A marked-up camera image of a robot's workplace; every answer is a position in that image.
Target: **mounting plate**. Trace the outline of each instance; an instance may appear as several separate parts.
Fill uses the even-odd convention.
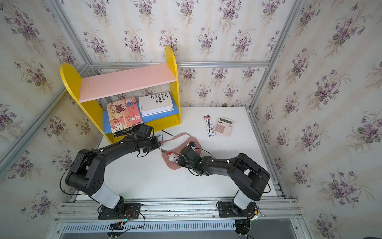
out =
[[[130,219],[138,219],[139,211],[141,210],[141,204],[140,203],[124,203],[126,215],[120,218],[115,218],[115,214],[112,212],[110,213],[107,208],[104,206],[101,207],[101,212],[98,215],[98,220],[110,220],[110,219],[128,219],[131,212],[131,218]]]
[[[219,210],[219,216],[221,218],[235,218],[235,215],[232,211],[231,201],[219,201],[217,204],[217,208]],[[255,213],[254,206],[256,206],[255,202],[251,202],[246,209],[243,210],[241,217],[251,217]]]

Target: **cartoon notebook cover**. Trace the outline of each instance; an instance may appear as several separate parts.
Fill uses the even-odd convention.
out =
[[[107,112],[112,133],[143,123],[134,96],[107,104]]]

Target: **pink shelf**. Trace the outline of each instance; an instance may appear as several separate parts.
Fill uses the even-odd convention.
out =
[[[167,63],[82,78],[79,101],[136,91],[176,81]]]

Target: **pink pouch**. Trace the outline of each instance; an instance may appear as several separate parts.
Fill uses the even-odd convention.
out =
[[[172,138],[172,139],[170,139],[170,140],[177,139],[177,138],[179,138],[179,137],[181,137],[181,136],[183,136],[183,135],[188,135],[188,136],[190,136],[188,133],[181,133],[181,134],[175,136],[174,138]],[[165,143],[165,142],[167,142],[167,141],[170,141],[170,140],[160,141],[160,143],[163,144],[163,143]],[[180,151],[181,151],[184,147],[186,147],[186,146],[188,145],[189,142],[194,142],[194,143],[195,143],[196,148],[199,148],[199,149],[195,149],[195,152],[196,152],[197,154],[200,154],[200,152],[202,151],[200,148],[202,148],[202,147],[200,146],[200,143],[196,140],[196,138],[191,137],[191,136],[190,136],[184,143],[182,143],[180,146],[178,146],[177,148],[175,148],[175,149],[173,149],[173,150],[166,150],[166,151],[167,151],[168,153],[169,153],[169,152],[173,152],[173,153],[175,153],[175,154],[180,155]],[[176,162],[172,162],[172,161],[170,161],[170,160],[168,159],[168,155],[167,155],[165,152],[162,152],[162,158],[164,159],[164,161],[165,161],[165,163],[167,164],[167,166],[168,166],[169,168],[171,168],[172,170],[177,170],[177,169],[180,169],[180,168],[181,168],[181,166],[179,166]]]

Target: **pink calculator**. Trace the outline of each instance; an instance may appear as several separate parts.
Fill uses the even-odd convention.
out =
[[[230,136],[233,128],[233,121],[227,118],[219,117],[214,128],[215,133]]]

